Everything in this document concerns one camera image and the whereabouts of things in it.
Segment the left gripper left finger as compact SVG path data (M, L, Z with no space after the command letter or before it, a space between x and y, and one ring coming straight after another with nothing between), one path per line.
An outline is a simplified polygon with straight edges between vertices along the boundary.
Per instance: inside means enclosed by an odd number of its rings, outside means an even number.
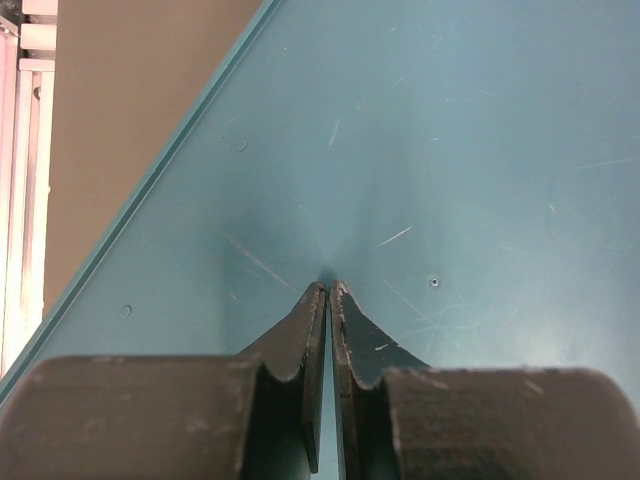
M1 414L5 479L307 479L319 468L326 289L231 356L67 356Z

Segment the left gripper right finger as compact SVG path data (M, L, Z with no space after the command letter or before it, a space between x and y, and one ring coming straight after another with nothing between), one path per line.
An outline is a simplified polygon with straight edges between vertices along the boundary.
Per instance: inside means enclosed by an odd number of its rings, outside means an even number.
M635 479L639 421L584 368L442 369L336 282L330 296L344 479Z

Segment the teal drawer organizer box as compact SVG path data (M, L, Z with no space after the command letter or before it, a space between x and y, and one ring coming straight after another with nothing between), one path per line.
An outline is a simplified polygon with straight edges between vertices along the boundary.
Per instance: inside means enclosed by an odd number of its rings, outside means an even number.
M442 369L584 368L639 421L639 5L269 1L37 331L39 363L231 356L336 282Z

